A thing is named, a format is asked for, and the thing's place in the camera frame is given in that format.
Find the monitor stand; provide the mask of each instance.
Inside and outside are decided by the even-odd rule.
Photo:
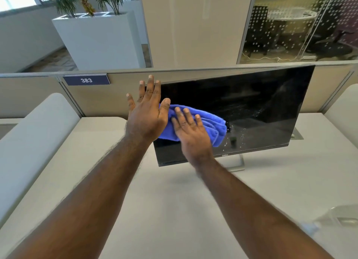
[[[242,154],[221,156],[221,157],[216,157],[215,159],[230,172],[243,171],[245,169],[244,158]]]

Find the person's left hand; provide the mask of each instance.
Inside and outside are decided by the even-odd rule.
[[[137,105],[131,94],[127,94],[129,105],[129,117],[126,126],[126,136],[139,139],[149,146],[163,132],[168,123],[170,99],[165,98],[160,102],[160,81],[155,82],[150,75],[147,90],[144,81],[140,81],[139,99]]]

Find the blue cloth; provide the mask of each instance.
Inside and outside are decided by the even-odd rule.
[[[197,109],[191,108],[191,107],[186,107],[184,105],[177,105],[177,104],[170,105],[169,115],[168,115],[168,124],[165,127],[163,133],[159,136],[159,138],[168,139],[168,140],[172,140],[172,141],[180,141],[180,139],[175,134],[174,126],[173,126],[173,123],[171,120],[172,117],[175,117],[175,118],[177,117],[175,110],[174,110],[176,107],[180,107],[181,111],[184,108],[188,108],[193,117],[196,114],[199,114],[202,119],[203,125],[204,125],[206,131],[208,132],[211,144],[214,147],[219,147],[219,145],[224,140],[226,131],[227,131],[225,121],[222,118],[215,116],[211,113],[208,113],[208,112],[205,112],[202,110],[197,110]]]

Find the black chair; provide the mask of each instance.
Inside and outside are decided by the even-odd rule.
[[[354,32],[338,30],[338,35],[333,40],[329,40],[336,32],[340,18],[340,8],[341,6],[334,4],[333,0],[333,4],[328,7],[322,19],[318,17],[313,26],[313,28],[315,28],[315,26],[317,26],[317,28],[311,36],[311,41],[307,45],[306,52],[316,54],[317,61],[322,58],[342,57],[353,52],[352,47],[340,43],[339,40],[345,34],[353,34]]]
[[[246,34],[244,51],[251,57],[252,52],[263,52],[267,55],[270,32],[267,29],[268,7],[254,6]]]

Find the desk number plate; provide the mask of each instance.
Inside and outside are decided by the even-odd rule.
[[[69,86],[92,86],[111,84],[107,74],[65,75],[63,78]]]

